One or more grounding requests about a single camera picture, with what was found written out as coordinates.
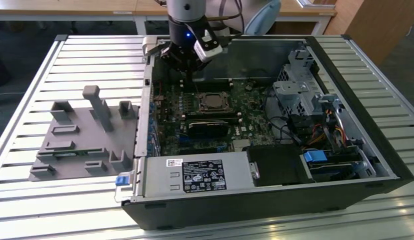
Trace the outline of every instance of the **gray 3d-printed holder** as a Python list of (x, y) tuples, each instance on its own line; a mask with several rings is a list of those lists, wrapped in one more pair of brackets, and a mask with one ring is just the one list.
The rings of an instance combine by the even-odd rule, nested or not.
[(99, 92), (94, 85), (82, 93), (93, 108), (54, 103), (30, 181), (111, 176), (133, 169), (139, 107), (130, 101), (109, 107)]

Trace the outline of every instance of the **slotted metal surface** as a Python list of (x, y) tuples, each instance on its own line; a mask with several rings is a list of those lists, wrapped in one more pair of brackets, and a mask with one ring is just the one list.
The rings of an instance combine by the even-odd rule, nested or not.
[[(414, 174), (413, 107), (350, 41), (339, 36), (317, 39)], [(54, 43), (0, 139), (0, 239), (393, 239), (414, 236), (414, 182), (341, 211), (143, 231), (114, 201), (114, 176), (27, 181), (53, 119), (47, 111), (55, 100), (70, 100), (74, 108), (87, 107), (83, 87), (97, 84), (110, 106), (117, 106), (121, 100), (141, 104), (145, 75), (141, 43), (141, 36), (129, 35), (70, 36), (67, 41)], [(322, 79), (334, 92), (326, 75)]]

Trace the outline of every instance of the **motherboard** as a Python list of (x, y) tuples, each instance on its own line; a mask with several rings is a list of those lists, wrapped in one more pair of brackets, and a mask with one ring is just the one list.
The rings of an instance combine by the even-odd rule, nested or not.
[(241, 152), (275, 143), (263, 110), (267, 86), (227, 79), (214, 88), (202, 82), (155, 87), (161, 155)]

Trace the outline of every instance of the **blue latch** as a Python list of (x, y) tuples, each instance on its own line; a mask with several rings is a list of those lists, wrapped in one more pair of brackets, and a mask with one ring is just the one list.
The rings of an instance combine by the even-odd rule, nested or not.
[(130, 185), (130, 176), (118, 176), (115, 180), (117, 187), (129, 186)]
[(305, 160), (306, 162), (325, 162), (327, 161), (327, 157), (325, 154), (325, 151), (322, 150), (313, 150), (313, 151), (307, 151), (303, 154)]

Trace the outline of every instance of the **gray tile floor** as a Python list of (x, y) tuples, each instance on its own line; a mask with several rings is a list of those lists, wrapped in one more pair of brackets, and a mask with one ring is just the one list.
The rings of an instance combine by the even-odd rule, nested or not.
[[(70, 22), (47, 22), (39, 29), (35, 22), (25, 23), (22, 32), (11, 32), (0, 23), (0, 58), (13, 75), (11, 81), (0, 86), (2, 93), (25, 93), (58, 34), (70, 34)], [(78, 22), (81, 35), (134, 35), (133, 22)], [(150, 34), (167, 34), (167, 24), (147, 25)], [(412, 34), (402, 39), (387, 57), (381, 70), (414, 105), (414, 26)], [(0, 95), (0, 135), (15, 112), (23, 94)]]

